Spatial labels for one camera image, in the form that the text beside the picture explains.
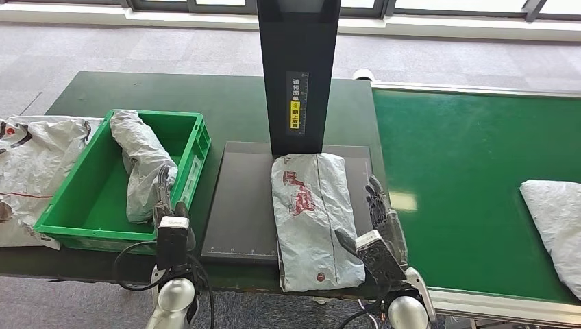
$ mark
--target gray plastic package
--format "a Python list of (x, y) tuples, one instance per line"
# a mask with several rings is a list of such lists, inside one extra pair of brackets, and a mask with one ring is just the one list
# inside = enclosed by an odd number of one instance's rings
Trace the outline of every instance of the gray plastic package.
[(528, 180), (521, 194), (559, 279), (581, 300), (581, 184)]
[(113, 138), (123, 149), (123, 164), (129, 174), (127, 219), (130, 223), (147, 222), (159, 201), (155, 184), (161, 167), (169, 166), (168, 187), (171, 187), (177, 166), (137, 111), (116, 110), (109, 124)]
[(33, 227), (102, 121), (44, 115), (0, 119), (0, 247), (60, 249)]
[(356, 238), (345, 159), (332, 154), (289, 154), (272, 166), (273, 207), (283, 291), (354, 287), (365, 280), (361, 260), (335, 236)]

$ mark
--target green plastic crate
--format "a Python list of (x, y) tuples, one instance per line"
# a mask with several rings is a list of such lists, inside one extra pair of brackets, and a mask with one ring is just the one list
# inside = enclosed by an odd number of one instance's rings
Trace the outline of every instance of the green plastic crate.
[[(121, 148), (111, 135), (107, 116), (57, 190), (34, 229), (69, 248), (118, 252), (139, 241), (156, 239), (150, 224), (127, 220), (127, 182)], [(198, 113), (138, 110), (178, 165), (171, 189), (172, 207), (189, 207), (210, 148), (210, 136)], [(154, 253), (154, 248), (141, 249)]]

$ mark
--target white plastic bag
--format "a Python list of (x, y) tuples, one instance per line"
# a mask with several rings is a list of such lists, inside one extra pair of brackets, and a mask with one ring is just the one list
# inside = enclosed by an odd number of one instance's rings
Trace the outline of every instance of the white plastic bag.
[(32, 226), (101, 121), (50, 116), (0, 120), (0, 247), (60, 248)]
[(339, 245), (334, 233), (342, 228), (356, 238), (345, 159), (289, 154), (275, 160), (271, 178), (282, 290), (361, 284), (363, 263)]
[(129, 174), (127, 219), (130, 223), (144, 223), (150, 220), (153, 206), (159, 201), (155, 184), (160, 169), (169, 166), (167, 182), (171, 188), (177, 166), (137, 111), (117, 110), (109, 124), (113, 138), (123, 149), (123, 164)]
[(528, 180), (521, 194), (561, 282), (581, 300), (581, 184)]

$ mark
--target red printed logo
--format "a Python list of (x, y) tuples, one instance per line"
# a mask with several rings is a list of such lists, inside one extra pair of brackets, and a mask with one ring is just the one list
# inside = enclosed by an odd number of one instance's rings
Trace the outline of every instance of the red printed logo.
[(295, 171), (285, 171), (282, 176), (282, 182), (285, 186), (294, 185), (299, 187), (298, 193), (293, 195), (295, 206), (288, 209), (292, 216), (296, 216), (306, 210), (314, 210), (312, 194), (306, 188), (305, 183), (297, 180), (297, 173)]

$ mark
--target package with red print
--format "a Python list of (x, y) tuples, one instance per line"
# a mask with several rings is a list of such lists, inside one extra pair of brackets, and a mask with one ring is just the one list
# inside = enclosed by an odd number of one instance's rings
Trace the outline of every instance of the package with red print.
[(356, 238), (345, 159), (289, 154), (272, 167), (273, 206), (283, 291), (338, 289), (365, 280), (363, 264), (335, 237)]

